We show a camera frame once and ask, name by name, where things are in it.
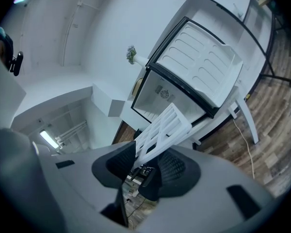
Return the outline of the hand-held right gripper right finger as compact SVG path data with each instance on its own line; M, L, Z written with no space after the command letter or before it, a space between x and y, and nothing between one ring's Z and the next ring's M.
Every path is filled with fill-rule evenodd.
M160 159L162 185L140 233L252 233L277 209L276 199L230 161L180 146Z

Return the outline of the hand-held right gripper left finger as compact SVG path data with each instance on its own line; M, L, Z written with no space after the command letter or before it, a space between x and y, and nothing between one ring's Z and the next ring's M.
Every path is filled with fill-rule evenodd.
M128 233L122 185L135 161L135 142L38 157L67 233Z

